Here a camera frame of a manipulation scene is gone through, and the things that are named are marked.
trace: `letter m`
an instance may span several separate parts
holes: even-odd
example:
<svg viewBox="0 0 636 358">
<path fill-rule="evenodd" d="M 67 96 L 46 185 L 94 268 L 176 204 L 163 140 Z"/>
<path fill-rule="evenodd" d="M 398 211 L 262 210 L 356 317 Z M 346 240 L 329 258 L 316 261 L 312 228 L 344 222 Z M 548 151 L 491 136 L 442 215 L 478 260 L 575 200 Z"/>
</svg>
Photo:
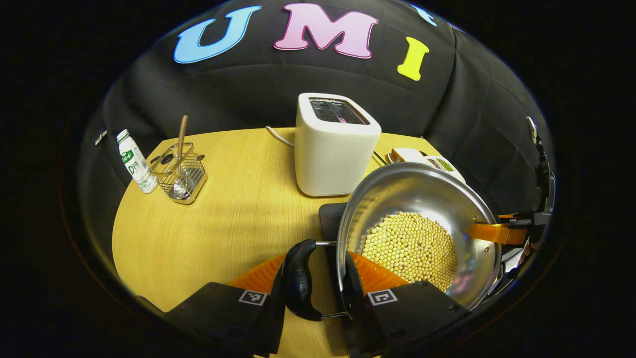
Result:
<svg viewBox="0 0 636 358">
<path fill-rule="evenodd" d="M 309 46 L 303 39 L 305 29 L 317 48 L 324 50 L 342 34 L 342 41 L 333 48 L 336 52 L 368 59 L 371 28 L 378 19 L 365 13 L 350 11 L 338 20 L 331 21 L 324 10 L 316 4 L 288 4 L 283 7 L 290 12 L 289 22 L 283 38 L 274 43 L 279 50 L 302 50 Z"/>
</svg>

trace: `metal basket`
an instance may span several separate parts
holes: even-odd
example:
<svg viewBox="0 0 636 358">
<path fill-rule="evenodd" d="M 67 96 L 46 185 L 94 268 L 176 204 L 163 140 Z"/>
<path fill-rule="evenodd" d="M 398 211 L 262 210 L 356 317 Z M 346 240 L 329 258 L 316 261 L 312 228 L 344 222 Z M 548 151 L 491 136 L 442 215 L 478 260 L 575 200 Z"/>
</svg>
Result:
<svg viewBox="0 0 636 358">
<path fill-rule="evenodd" d="M 197 198 L 207 173 L 197 159 L 194 144 L 183 143 L 183 154 L 177 160 L 177 144 L 168 148 L 150 165 L 150 173 L 157 178 L 159 186 L 179 204 L 191 204 Z"/>
</svg>

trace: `wooden table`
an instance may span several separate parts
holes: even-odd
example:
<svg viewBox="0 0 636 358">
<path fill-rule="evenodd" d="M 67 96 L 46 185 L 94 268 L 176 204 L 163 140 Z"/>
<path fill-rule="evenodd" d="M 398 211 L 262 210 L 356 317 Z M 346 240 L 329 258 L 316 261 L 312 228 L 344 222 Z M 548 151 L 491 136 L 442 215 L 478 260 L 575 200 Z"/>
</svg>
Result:
<svg viewBox="0 0 636 358">
<path fill-rule="evenodd" d="M 294 141 L 294 128 L 276 131 Z M 149 158 L 176 139 L 161 142 Z M 321 240 L 318 208 L 349 196 L 310 197 L 296 185 L 294 148 L 267 129 L 187 136 L 209 178 L 191 205 L 171 201 L 158 186 L 143 194 L 131 181 L 113 228 L 113 257 L 123 283 L 163 311 L 173 309 L 208 282 L 227 283 L 253 266 L 287 252 L 296 243 Z M 383 133 L 376 152 L 392 148 L 439 153 L 426 140 Z M 365 176 L 382 163 L 370 159 Z M 324 250 L 310 258 L 312 303 L 336 311 Z M 338 319 L 303 320 L 286 309 L 280 357 L 347 356 Z"/>
</svg>

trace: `plastic bottle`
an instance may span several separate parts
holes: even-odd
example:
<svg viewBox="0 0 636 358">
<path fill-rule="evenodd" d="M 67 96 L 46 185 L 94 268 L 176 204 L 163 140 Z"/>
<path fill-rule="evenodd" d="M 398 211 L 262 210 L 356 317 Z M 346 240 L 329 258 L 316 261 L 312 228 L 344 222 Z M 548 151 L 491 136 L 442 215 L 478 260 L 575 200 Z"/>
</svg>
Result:
<svg viewBox="0 0 636 358">
<path fill-rule="evenodd" d="M 117 144 L 121 160 L 126 169 L 132 175 L 135 183 L 146 193 L 151 193 L 157 186 L 157 179 L 150 173 L 150 168 L 144 156 L 141 154 L 139 147 L 128 133 L 128 129 L 124 129 L 117 134 Z"/>
</svg>

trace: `pan handle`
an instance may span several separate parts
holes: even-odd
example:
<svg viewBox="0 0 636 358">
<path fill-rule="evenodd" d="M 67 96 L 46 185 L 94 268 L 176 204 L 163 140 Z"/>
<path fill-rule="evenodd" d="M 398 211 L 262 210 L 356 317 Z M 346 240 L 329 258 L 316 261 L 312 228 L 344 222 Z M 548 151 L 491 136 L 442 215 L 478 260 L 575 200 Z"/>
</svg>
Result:
<svg viewBox="0 0 636 358">
<path fill-rule="evenodd" d="M 333 245 L 326 242 L 307 239 L 295 244 L 287 256 L 282 269 L 285 305 L 297 316 L 306 320 L 321 321 L 323 318 L 339 317 L 345 312 L 323 316 L 312 306 L 312 274 L 309 272 L 309 256 L 316 245 Z"/>
</svg>

